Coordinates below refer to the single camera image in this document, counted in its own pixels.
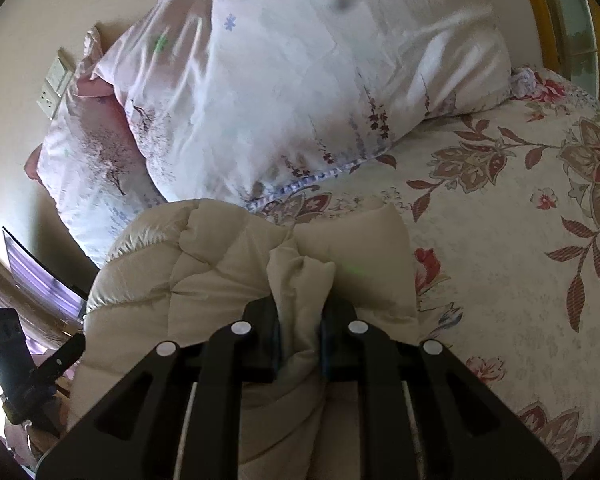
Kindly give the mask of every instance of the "electrical outlet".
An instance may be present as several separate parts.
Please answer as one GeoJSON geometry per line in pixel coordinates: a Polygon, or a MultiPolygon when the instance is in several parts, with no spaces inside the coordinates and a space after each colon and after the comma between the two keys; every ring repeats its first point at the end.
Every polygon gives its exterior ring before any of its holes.
{"type": "Polygon", "coordinates": [[[51,64],[49,72],[45,77],[45,82],[40,90],[38,97],[38,106],[42,109],[49,119],[53,119],[56,110],[60,105],[62,96],[71,82],[74,73],[67,60],[58,51],[54,62],[51,64]]]}
{"type": "Polygon", "coordinates": [[[44,84],[40,90],[40,97],[38,98],[38,106],[42,108],[42,111],[49,119],[53,119],[53,116],[58,110],[60,105],[60,96],[53,89],[48,80],[45,79],[44,84]]]}

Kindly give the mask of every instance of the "cream comforter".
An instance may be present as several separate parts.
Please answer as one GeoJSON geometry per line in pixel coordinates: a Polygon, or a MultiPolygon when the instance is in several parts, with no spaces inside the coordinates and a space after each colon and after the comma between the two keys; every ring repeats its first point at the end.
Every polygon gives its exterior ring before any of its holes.
{"type": "Polygon", "coordinates": [[[363,212],[294,229],[211,200],[145,212],[112,248],[91,292],[71,424],[159,342],[206,341],[272,293],[284,364],[274,384],[244,389],[240,477],[359,478],[351,459],[359,456],[356,388],[325,388],[320,314],[333,287],[362,319],[416,342],[411,254],[396,209],[374,200],[363,212]]]}

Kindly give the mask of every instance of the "tv screen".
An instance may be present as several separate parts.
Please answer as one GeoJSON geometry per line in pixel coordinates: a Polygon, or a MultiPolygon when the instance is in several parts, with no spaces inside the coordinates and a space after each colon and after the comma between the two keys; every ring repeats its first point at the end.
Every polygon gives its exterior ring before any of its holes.
{"type": "Polygon", "coordinates": [[[58,280],[4,227],[4,243],[16,283],[32,298],[60,319],[82,319],[87,294],[58,280]]]}

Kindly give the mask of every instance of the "pillow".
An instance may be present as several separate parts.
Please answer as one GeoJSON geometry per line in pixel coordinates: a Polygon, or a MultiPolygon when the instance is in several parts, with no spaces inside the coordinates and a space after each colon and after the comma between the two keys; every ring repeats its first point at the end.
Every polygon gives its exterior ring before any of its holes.
{"type": "Polygon", "coordinates": [[[167,200],[258,206],[493,107],[488,0],[158,0],[98,63],[167,200]]]}
{"type": "Polygon", "coordinates": [[[31,152],[29,158],[24,163],[24,172],[31,180],[35,180],[42,184],[40,176],[38,175],[38,161],[40,160],[40,151],[42,150],[42,144],[40,144],[35,150],[31,152]]]}
{"type": "Polygon", "coordinates": [[[38,161],[39,178],[56,201],[62,222],[99,267],[138,214],[165,202],[113,88],[90,80],[91,66],[101,56],[100,35],[93,28],[85,38],[78,79],[62,99],[38,161]]]}

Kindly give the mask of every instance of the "beige wall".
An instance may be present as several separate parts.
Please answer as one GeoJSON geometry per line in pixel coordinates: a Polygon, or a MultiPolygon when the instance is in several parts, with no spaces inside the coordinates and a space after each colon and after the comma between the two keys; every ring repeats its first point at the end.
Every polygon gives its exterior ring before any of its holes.
{"type": "Polygon", "coordinates": [[[7,0],[0,8],[0,259],[4,225],[62,279],[87,287],[95,269],[69,236],[51,198],[22,167],[49,121],[36,98],[55,52],[73,61],[94,23],[108,46],[155,0],[7,0]]]}

